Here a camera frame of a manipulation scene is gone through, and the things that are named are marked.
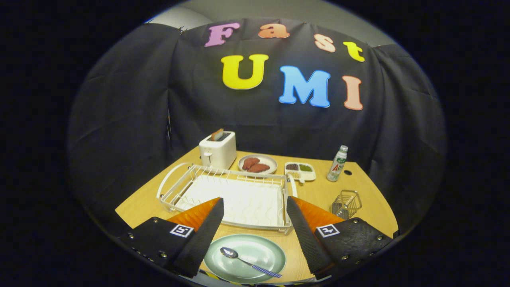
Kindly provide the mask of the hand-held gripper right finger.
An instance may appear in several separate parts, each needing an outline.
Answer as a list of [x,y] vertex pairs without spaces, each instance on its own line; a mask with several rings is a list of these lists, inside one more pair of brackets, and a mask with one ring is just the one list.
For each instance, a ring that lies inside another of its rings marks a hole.
[[360,218],[344,220],[294,196],[287,198],[286,213],[308,268],[317,279],[345,276],[392,242],[391,237]]

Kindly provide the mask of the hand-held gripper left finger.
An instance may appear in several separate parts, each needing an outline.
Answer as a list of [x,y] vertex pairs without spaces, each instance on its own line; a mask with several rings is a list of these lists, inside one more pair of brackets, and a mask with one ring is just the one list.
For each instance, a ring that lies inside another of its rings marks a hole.
[[217,197],[168,219],[149,218],[118,239],[155,265],[193,278],[223,217],[224,199]]

